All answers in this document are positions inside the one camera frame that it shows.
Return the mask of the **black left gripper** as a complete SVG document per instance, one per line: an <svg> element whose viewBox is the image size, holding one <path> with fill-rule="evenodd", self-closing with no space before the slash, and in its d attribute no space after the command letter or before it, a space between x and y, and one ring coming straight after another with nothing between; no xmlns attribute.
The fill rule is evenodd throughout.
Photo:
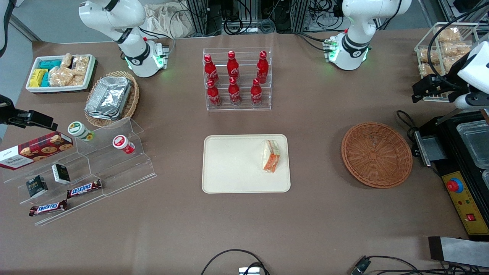
<svg viewBox="0 0 489 275"><path fill-rule="evenodd" d="M413 84L413 103L417 103L428 96L440 95L442 93L450 92L455 94L454 96L448 96L456 98L465 94L465 84L463 80L456 74L446 74L440 80L434 74L428 74L421 80Z"/></svg>

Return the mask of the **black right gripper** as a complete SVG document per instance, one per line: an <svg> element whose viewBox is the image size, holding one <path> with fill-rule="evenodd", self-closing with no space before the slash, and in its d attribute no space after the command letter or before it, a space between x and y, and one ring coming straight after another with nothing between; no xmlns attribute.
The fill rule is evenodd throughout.
<svg viewBox="0 0 489 275"><path fill-rule="evenodd" d="M54 119L37 111L23 111L15 108L11 99L0 95L0 123L14 126L27 126L30 119L30 126L36 126L51 131L56 131L58 124Z"/></svg>

